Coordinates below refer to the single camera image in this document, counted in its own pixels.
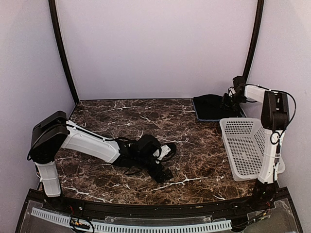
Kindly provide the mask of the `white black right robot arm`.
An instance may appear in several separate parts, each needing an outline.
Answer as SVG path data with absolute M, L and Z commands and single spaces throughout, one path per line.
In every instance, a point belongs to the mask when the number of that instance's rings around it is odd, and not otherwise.
M 233 79 L 225 102 L 236 110 L 248 100 L 262 105 L 260 119 L 232 117 L 220 120 L 222 139 L 235 181 L 255 180 L 248 207 L 259 210 L 276 195 L 281 148 L 290 115 L 291 94 L 260 85 L 247 84 L 245 78 Z

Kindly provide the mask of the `black garment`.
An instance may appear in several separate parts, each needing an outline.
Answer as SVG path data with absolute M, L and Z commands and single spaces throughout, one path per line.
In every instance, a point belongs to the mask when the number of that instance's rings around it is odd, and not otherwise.
M 207 94 L 192 99 L 197 119 L 202 122 L 219 122 L 223 118 L 245 117 L 241 108 L 234 111 L 222 106 L 222 96 Z

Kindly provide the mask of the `blue checkered shirt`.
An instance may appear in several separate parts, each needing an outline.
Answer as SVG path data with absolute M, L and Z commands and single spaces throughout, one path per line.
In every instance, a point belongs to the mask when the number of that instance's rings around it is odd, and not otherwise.
M 193 107 L 198 121 L 201 122 L 219 122 L 223 118 L 246 117 L 244 111 L 238 112 L 226 111 L 210 104 L 203 104 L 193 101 Z

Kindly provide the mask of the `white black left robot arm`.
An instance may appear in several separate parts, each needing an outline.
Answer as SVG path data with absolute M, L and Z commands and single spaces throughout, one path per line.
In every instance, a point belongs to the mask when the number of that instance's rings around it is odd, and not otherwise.
M 173 178 L 163 163 L 172 159 L 177 150 L 175 143 L 161 144 L 150 134 L 139 140 L 103 137 L 68 120 L 65 112 L 55 112 L 34 126 L 27 160 L 34 162 L 49 203 L 59 212 L 69 207 L 68 200 L 61 195 L 56 169 L 59 149 L 75 150 L 119 167 L 142 168 L 157 183 Z

